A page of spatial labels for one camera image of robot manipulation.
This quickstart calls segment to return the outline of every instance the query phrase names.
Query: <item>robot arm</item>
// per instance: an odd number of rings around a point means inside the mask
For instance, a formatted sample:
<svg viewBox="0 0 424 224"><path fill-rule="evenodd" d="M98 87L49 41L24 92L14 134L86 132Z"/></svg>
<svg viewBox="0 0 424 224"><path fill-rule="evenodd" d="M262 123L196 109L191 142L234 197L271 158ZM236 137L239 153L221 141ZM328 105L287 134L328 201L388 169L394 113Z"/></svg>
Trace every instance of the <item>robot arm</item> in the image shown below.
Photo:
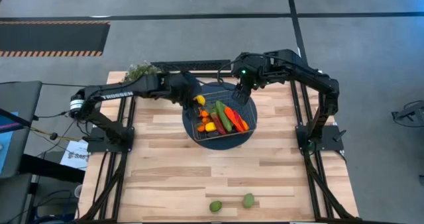
<svg viewBox="0 0 424 224"><path fill-rule="evenodd" d="M199 82L189 72L152 74L141 76L132 82L92 85L79 90L71 97L70 116L77 121L93 123L105 131L111 143L119 144L130 138L128 129L98 112L95 109L96 103L139 96L169 99L187 109L193 105L193 98L200 91Z"/></svg>
<svg viewBox="0 0 424 224"><path fill-rule="evenodd" d="M233 94L239 103L246 103L251 89L267 84L296 80L319 92L319 107L308 122L308 139L321 142L322 130L330 115L338 111L339 83L327 74L310 68L292 50L278 50L264 54L242 53L235 60L231 74L240 79Z"/></svg>

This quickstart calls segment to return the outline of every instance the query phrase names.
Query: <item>green lime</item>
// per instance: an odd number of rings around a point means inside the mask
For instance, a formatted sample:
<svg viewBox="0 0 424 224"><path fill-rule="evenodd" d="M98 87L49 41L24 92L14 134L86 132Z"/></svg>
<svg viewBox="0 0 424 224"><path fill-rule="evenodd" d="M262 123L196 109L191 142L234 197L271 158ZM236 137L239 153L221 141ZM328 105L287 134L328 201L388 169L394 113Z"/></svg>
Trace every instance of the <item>green lime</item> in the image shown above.
<svg viewBox="0 0 424 224"><path fill-rule="evenodd" d="M221 203L221 201L213 201L209 205L209 209L211 211L219 211L222 206L223 206L223 203Z"/></svg>
<svg viewBox="0 0 424 224"><path fill-rule="evenodd" d="M253 194L246 194L244 195L243 199L243 206L245 208L251 208L254 204L254 196Z"/></svg>

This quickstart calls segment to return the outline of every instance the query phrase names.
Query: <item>green herbs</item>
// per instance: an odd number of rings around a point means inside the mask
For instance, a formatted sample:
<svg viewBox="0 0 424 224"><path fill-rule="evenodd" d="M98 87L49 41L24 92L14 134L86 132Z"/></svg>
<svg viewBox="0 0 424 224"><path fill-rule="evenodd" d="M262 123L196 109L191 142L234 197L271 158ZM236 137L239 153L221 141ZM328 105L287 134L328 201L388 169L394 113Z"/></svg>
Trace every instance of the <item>green herbs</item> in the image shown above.
<svg viewBox="0 0 424 224"><path fill-rule="evenodd" d="M139 77L143 75L156 74L158 72L160 72L159 68L144 61L142 64L130 66L125 74L124 82L131 82L139 79Z"/></svg>

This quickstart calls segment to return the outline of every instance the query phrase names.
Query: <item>cucumber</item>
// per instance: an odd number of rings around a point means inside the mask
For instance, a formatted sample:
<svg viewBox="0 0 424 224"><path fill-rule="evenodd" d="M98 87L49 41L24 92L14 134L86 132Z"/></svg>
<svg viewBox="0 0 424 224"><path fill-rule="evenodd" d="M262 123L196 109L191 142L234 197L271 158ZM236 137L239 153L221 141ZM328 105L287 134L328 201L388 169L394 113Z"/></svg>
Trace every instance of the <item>cucumber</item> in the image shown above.
<svg viewBox="0 0 424 224"><path fill-rule="evenodd" d="M230 132L233 128L232 128L232 125L231 125L230 120L225 115L225 112L224 112L225 105L222 102L220 102L220 101L216 101L215 102L215 108L217 109L219 118L221 119L221 122L223 123L224 128L228 132Z"/></svg>

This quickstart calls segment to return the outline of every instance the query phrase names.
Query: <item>wooden table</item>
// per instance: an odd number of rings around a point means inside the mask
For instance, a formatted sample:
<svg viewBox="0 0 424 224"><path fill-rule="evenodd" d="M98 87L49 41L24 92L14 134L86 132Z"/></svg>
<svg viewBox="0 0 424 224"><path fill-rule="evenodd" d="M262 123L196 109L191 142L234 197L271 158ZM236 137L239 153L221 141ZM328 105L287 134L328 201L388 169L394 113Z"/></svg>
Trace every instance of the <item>wooden table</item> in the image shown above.
<svg viewBox="0 0 424 224"><path fill-rule="evenodd" d="M111 72L107 83L121 81L124 74ZM297 90L302 101L299 84ZM308 92L314 111L317 92ZM184 130L179 105L164 99L138 98L136 138L128 157L118 222L313 220L303 157L297 149L291 94L289 83L253 91L257 129L247 142L230 150L209 150L192 141ZM306 121L302 102L301 106ZM116 120L118 109L117 99L103 102L101 112ZM345 162L332 151L322 152L322 157L330 190L347 211L357 216ZM91 206L102 158L103 154L89 157L79 199L81 214ZM97 195L103 188L108 159ZM242 207L247 193L255 195L250 209ZM317 195L321 215L325 216L318 187ZM114 190L109 197L106 217L111 216ZM209 204L215 200L222 201L223 208L211 213Z"/></svg>

